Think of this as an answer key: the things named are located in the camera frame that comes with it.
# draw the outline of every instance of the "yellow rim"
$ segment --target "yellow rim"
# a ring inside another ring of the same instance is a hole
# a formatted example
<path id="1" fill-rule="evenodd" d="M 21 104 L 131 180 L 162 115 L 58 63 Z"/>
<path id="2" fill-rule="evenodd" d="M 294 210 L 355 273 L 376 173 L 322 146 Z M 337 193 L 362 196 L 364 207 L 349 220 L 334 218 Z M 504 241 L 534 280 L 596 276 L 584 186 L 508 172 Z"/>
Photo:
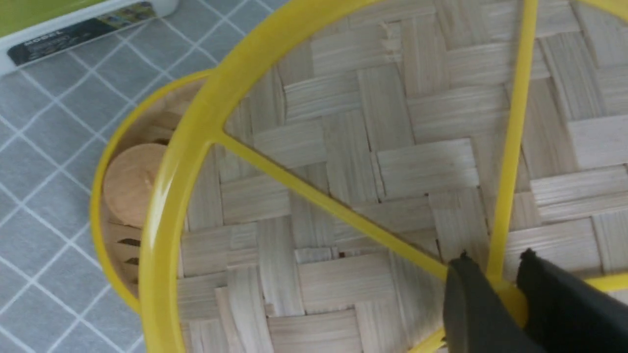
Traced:
<path id="1" fill-rule="evenodd" d="M 141 114 L 149 109 L 155 102 L 163 98 L 168 93 L 183 87 L 190 82 L 194 82 L 200 79 L 205 79 L 209 76 L 211 70 L 201 71 L 193 73 L 189 76 L 183 77 L 169 83 L 168 85 L 160 88 L 155 93 L 151 94 L 140 105 L 138 105 L 129 116 L 122 122 L 120 127 L 116 130 L 109 143 L 105 147 L 100 162 L 96 168 L 94 177 L 94 183 L 92 184 L 92 198 L 90 201 L 90 221 L 92 224 L 92 237 L 94 237 L 94 247 L 98 254 L 98 260 L 102 266 L 102 270 L 107 276 L 111 286 L 116 290 L 118 295 L 129 305 L 135 312 L 139 313 L 139 300 L 129 291 L 129 288 L 124 284 L 122 279 L 118 276 L 118 273 L 114 269 L 114 265 L 111 263 L 109 253 L 105 247 L 105 240 L 102 235 L 102 224 L 100 221 L 100 208 L 102 207 L 102 183 L 105 177 L 105 171 L 111 161 L 111 156 L 116 150 L 117 145 L 120 143 L 122 137 L 127 133 L 129 127 L 137 120 Z"/>
<path id="2" fill-rule="evenodd" d="M 447 268 L 413 249 L 376 224 L 357 215 L 352 210 L 333 201 L 330 197 L 309 187 L 280 166 L 259 155 L 223 132 L 222 126 L 239 101 L 253 84 L 284 54 L 320 28 L 332 23 L 363 6 L 379 0 L 292 0 L 271 15 L 250 35 L 236 46 L 234 51 L 214 71 L 211 82 L 207 82 L 183 117 L 170 142 L 168 151 L 155 181 L 153 198 L 149 206 L 144 227 L 139 268 L 139 292 L 141 315 L 146 345 L 151 353 L 185 352 L 181 335 L 176 292 L 179 242 L 192 188 L 205 156 L 215 143 L 219 143 L 244 158 L 260 170 L 271 175 L 287 187 L 300 193 L 314 204 L 328 210 L 350 225 L 360 229 L 376 241 L 381 242 L 401 256 L 413 261 L 431 274 L 444 280 Z M 628 21 L 628 3 L 625 0 L 583 0 L 614 13 Z M 512 107 L 511 116 L 515 123 L 509 127 L 504 160 L 518 160 L 521 144 L 522 119 L 525 113 L 525 95 L 529 80 L 529 62 L 532 46 L 526 45 L 534 38 L 536 4 L 538 0 L 526 0 L 526 19 L 523 21 L 524 35 L 517 61 L 515 89 L 518 100 L 523 104 Z M 502 203 L 512 204 L 513 189 L 509 180 L 516 175 L 517 163 L 508 163 L 502 169 Z M 501 277 L 499 259 L 503 259 L 510 213 L 503 212 L 499 222 L 506 225 L 505 234 L 492 241 L 492 271 L 498 282 Z M 600 278 L 589 282 L 599 289 L 614 290 L 628 288 L 625 275 Z M 431 350 L 440 346 L 443 331 L 430 337 L 428 345 L 420 346 Z"/>

